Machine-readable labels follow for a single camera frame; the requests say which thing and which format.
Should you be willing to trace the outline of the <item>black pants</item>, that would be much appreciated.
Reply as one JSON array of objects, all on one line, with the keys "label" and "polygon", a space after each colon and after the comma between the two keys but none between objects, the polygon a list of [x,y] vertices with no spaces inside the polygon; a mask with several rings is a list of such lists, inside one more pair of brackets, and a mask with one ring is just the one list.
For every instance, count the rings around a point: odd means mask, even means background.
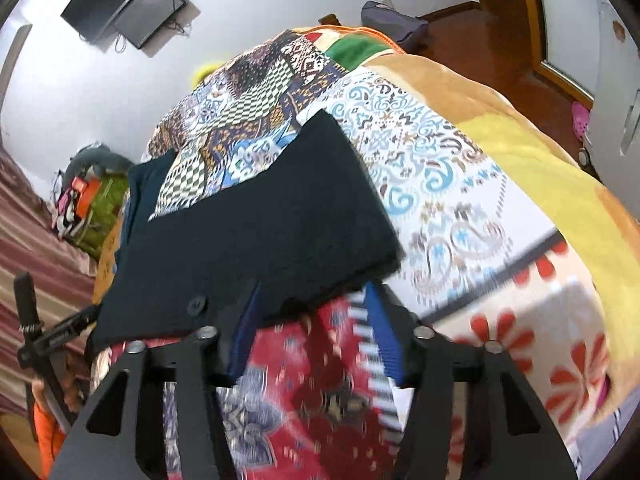
[{"label": "black pants", "polygon": [[363,162],[336,120],[318,112],[268,169],[152,220],[131,240],[93,347],[190,333],[251,280],[266,322],[295,318],[386,278],[400,257]]}]

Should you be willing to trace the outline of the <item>striped pink curtain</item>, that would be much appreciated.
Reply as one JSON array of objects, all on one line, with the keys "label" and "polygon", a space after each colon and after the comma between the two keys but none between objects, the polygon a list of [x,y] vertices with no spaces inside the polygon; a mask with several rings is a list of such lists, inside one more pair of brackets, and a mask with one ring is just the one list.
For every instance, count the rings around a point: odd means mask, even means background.
[{"label": "striped pink curtain", "polygon": [[18,328],[13,282],[34,280],[40,320],[62,321],[91,302],[96,263],[50,230],[46,203],[7,151],[1,152],[1,411],[24,416],[26,384],[32,378],[17,363],[24,344]]}]

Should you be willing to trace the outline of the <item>patchwork patterned bedspread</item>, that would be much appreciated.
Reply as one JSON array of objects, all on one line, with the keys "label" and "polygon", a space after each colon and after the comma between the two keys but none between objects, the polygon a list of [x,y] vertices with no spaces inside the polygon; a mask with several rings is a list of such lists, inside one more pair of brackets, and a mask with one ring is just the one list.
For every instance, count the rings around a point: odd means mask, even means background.
[{"label": "patchwork patterned bedspread", "polygon": [[364,479],[397,418],[363,301],[381,280],[420,315],[525,270],[560,233],[445,119],[296,32],[207,77],[130,172],[114,284],[91,349],[166,339],[258,289],[248,362],[219,390],[243,479]]}]

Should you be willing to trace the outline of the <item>green patterned bag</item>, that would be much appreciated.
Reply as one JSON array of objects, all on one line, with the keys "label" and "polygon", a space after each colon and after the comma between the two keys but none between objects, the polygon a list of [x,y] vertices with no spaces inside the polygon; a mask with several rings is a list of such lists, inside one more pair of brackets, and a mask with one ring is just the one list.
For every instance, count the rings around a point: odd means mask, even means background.
[{"label": "green patterned bag", "polygon": [[128,188],[127,178],[121,174],[106,176],[98,194],[94,198],[85,219],[79,218],[68,234],[68,240],[86,252],[94,260],[99,260],[107,235],[111,233],[118,219]]}]

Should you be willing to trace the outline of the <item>orange box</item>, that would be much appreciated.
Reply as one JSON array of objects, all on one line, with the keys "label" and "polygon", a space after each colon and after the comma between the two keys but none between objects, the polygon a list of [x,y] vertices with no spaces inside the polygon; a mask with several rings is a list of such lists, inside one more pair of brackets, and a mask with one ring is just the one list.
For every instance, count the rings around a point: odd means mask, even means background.
[{"label": "orange box", "polygon": [[97,178],[90,179],[89,181],[82,180],[80,177],[74,177],[72,189],[78,193],[78,200],[75,206],[75,212],[79,218],[85,219],[88,216],[91,204],[98,194],[102,181]]}]

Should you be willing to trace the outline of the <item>dark teal folded garment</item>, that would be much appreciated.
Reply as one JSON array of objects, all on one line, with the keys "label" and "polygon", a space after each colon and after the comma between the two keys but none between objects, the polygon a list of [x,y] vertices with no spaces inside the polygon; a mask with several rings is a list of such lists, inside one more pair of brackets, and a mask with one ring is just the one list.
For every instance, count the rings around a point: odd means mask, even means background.
[{"label": "dark teal folded garment", "polygon": [[155,210],[160,187],[164,183],[176,156],[177,151],[171,148],[162,156],[152,158],[129,169],[129,200],[125,208],[124,220],[122,220],[119,248],[115,252],[116,266],[125,255],[126,247],[131,240],[137,238],[145,230],[145,226]]}]

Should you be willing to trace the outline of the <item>grey plush toy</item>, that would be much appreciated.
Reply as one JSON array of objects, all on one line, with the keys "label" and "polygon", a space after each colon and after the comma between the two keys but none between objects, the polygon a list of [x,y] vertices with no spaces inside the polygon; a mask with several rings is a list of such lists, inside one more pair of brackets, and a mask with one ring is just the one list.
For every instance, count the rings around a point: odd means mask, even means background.
[{"label": "grey plush toy", "polygon": [[133,164],[127,157],[113,152],[104,144],[88,145],[68,163],[63,174],[63,185],[70,186],[70,182],[80,178],[89,169],[98,178],[103,178],[106,174],[126,174]]}]

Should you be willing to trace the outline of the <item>orange yellow fleece blanket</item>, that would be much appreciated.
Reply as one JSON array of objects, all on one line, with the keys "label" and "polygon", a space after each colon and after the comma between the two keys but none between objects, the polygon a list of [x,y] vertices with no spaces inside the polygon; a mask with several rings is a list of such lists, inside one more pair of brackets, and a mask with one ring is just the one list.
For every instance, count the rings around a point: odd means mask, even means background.
[{"label": "orange yellow fleece blanket", "polygon": [[612,450],[639,401],[639,229],[499,92],[372,30],[314,27],[314,102],[370,170],[406,254],[392,289],[452,339],[501,342],[574,464]]}]

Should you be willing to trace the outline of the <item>yellow curved object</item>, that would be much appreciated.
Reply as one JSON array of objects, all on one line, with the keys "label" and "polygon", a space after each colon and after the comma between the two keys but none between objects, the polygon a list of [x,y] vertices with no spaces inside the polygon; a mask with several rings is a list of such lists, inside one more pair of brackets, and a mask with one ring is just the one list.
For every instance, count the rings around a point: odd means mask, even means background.
[{"label": "yellow curved object", "polygon": [[196,88],[206,77],[219,70],[224,66],[224,62],[216,61],[201,65],[193,74],[191,79],[191,87]]}]

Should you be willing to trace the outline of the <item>pink slipper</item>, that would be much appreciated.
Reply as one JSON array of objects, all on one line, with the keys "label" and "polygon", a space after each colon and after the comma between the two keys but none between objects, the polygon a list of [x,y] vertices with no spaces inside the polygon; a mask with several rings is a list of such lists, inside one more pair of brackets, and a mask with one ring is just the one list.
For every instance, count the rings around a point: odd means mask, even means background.
[{"label": "pink slipper", "polygon": [[576,139],[582,142],[588,129],[590,111],[582,103],[572,103],[572,128]]}]

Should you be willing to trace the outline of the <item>white door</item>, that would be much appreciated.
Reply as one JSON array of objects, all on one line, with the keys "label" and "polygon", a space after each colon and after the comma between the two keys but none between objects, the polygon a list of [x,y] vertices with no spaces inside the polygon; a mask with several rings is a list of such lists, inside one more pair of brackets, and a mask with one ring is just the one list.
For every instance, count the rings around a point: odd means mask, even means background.
[{"label": "white door", "polygon": [[599,73],[586,148],[602,182],[639,199],[639,48],[608,0],[598,0]]}]

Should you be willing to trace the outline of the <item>purple grey bag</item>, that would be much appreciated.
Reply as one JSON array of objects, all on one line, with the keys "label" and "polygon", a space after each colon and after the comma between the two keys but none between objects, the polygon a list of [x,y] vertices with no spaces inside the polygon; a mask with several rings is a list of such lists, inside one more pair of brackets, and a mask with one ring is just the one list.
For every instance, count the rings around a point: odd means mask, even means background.
[{"label": "purple grey bag", "polygon": [[402,14],[382,2],[367,1],[361,9],[361,24],[382,32],[408,53],[416,53],[426,43],[428,21]]}]

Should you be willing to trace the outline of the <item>wall-mounted black television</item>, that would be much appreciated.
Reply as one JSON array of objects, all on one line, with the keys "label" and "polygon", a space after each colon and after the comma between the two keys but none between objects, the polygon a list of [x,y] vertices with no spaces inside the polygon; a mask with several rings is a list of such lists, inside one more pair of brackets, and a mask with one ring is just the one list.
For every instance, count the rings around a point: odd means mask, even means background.
[{"label": "wall-mounted black television", "polygon": [[186,0],[70,0],[62,19],[89,44],[114,30],[140,49],[185,6]]}]

